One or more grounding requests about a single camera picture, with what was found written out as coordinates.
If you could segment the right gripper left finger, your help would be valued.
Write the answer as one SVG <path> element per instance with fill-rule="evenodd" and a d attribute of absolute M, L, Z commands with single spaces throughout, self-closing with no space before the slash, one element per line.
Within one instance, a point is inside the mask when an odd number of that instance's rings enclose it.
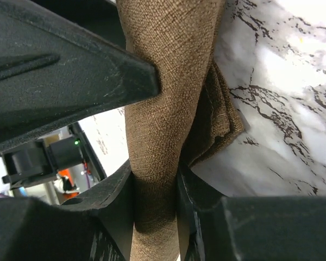
<path fill-rule="evenodd" d="M 60 206 L 0 198 L 0 260 L 129 260 L 132 235 L 128 162 Z"/>

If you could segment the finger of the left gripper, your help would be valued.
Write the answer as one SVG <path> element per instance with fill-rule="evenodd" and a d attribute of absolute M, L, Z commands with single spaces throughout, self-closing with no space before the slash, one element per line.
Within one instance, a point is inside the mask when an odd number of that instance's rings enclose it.
<path fill-rule="evenodd" d="M 0 1 L 0 153 L 158 93 L 113 2 Z"/>

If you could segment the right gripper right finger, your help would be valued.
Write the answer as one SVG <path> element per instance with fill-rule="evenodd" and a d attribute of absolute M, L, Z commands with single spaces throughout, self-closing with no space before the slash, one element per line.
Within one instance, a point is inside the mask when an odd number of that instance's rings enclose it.
<path fill-rule="evenodd" d="M 326 197 L 227 197 L 180 163 L 182 260 L 326 260 Z"/>

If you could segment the brown cloth napkin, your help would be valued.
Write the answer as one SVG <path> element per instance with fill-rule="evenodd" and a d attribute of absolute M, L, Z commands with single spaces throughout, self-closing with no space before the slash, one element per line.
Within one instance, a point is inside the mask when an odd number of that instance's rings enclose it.
<path fill-rule="evenodd" d="M 117 1 L 127 50 L 158 69 L 157 97 L 125 107 L 135 176 L 131 260 L 176 260 L 178 163 L 228 146 L 243 124 L 215 60 L 224 1 Z"/>

